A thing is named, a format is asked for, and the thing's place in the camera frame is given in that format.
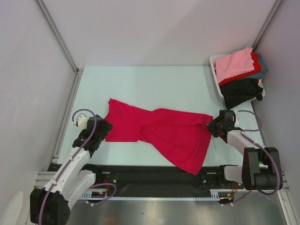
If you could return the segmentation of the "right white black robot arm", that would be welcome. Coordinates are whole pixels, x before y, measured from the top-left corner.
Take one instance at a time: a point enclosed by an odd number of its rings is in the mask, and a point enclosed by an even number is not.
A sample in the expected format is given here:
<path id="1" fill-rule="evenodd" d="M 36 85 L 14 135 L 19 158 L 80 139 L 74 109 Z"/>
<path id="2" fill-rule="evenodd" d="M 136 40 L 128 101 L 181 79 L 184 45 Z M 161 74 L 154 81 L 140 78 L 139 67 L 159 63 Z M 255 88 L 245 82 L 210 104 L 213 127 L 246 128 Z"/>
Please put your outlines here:
<path id="1" fill-rule="evenodd" d="M 273 195 L 283 187 L 279 152 L 274 147 L 266 147 L 249 137 L 246 132 L 235 126 L 236 113 L 233 110 L 220 110 L 207 127 L 215 138 L 221 138 L 233 146 L 242 156 L 241 166 L 222 165 L 222 173 L 216 176 L 221 188 L 233 182 L 240 183 L 248 191 L 256 190 L 264 195 Z"/>

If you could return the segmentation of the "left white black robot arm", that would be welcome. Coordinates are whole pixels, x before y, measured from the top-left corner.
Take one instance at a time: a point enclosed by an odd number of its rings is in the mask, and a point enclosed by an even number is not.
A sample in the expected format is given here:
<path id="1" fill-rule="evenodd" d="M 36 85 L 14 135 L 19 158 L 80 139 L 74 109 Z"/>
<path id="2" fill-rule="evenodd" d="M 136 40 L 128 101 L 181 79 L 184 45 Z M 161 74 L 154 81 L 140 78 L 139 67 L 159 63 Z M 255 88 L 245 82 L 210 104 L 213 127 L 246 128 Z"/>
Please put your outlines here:
<path id="1" fill-rule="evenodd" d="M 67 160 L 43 187 L 34 188 L 30 194 L 30 221 L 36 225 L 65 225 L 82 194 L 105 180 L 101 167 L 89 164 L 89 160 L 108 136 L 112 124 L 99 115 L 88 118 L 83 113 L 73 122 L 82 131 Z"/>

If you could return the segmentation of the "magenta t shirt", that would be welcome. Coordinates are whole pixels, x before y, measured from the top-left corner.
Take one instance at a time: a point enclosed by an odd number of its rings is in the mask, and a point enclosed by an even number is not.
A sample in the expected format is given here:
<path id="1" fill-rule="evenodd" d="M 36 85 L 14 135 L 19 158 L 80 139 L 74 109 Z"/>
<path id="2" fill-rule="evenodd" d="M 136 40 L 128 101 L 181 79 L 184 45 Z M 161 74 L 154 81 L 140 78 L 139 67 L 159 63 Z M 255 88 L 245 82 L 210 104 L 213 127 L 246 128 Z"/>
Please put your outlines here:
<path id="1" fill-rule="evenodd" d="M 176 167 L 199 173 L 210 145 L 211 115 L 164 108 L 148 111 L 116 99 L 108 103 L 105 120 L 113 128 L 106 141 L 149 143 Z"/>

